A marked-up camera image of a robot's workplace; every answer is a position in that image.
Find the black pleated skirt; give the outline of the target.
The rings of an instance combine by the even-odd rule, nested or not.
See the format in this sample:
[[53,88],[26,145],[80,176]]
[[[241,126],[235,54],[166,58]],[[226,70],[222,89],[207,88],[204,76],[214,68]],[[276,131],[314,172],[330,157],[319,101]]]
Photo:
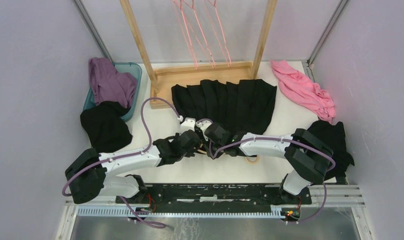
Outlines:
[[262,135],[271,123],[277,87],[262,79],[238,84],[202,80],[199,85],[171,88],[173,105],[184,118],[209,119],[225,130],[225,137],[240,140],[246,133]]

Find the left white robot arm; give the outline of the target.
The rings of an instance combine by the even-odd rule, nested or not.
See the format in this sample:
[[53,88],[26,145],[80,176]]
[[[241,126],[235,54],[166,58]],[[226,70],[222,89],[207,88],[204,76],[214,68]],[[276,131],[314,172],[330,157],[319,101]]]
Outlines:
[[147,197],[144,181],[131,171],[172,165],[190,158],[202,140],[193,130],[161,138],[140,149],[120,153],[98,153],[94,148],[82,152],[65,170],[67,179],[62,194],[75,204],[84,204],[99,196],[125,197],[142,203]]

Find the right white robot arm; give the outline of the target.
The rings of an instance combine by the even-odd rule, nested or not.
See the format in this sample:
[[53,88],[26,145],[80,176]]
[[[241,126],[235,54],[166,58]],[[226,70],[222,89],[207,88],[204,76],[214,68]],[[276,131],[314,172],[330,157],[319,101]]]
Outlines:
[[279,199],[285,204],[297,200],[304,188],[322,184],[326,174],[336,166],[333,150],[302,128],[292,134],[274,136],[251,132],[232,135],[209,120],[199,121],[196,126],[207,141],[207,151],[212,159],[222,154],[286,159],[293,170],[283,179],[278,191]]

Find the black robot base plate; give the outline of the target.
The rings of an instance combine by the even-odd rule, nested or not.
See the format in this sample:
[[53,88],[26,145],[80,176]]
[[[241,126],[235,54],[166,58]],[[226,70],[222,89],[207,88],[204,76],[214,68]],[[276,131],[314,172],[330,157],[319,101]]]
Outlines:
[[271,206],[312,204],[308,188],[291,196],[279,185],[267,183],[150,183],[127,202],[136,206],[149,204],[158,214],[268,213]]

